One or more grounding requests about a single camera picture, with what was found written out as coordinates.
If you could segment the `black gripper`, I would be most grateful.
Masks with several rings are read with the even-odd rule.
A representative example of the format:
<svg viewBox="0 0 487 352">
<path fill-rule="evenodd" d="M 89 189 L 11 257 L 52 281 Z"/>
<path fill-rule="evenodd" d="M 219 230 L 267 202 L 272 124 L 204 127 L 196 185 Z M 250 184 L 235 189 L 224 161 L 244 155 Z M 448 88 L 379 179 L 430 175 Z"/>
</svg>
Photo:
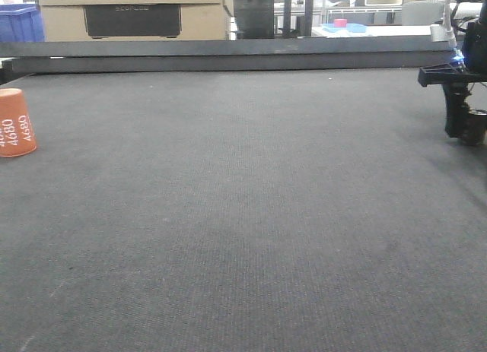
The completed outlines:
<svg viewBox="0 0 487 352">
<path fill-rule="evenodd" d="M 469 23 L 463 40 L 464 63 L 458 59 L 442 65 L 421 67 L 418 83 L 422 87 L 442 84 L 446 104 L 445 131 L 450 138 L 460 138 L 466 130 L 470 106 L 469 83 L 486 82 L 486 21 Z"/>
</svg>

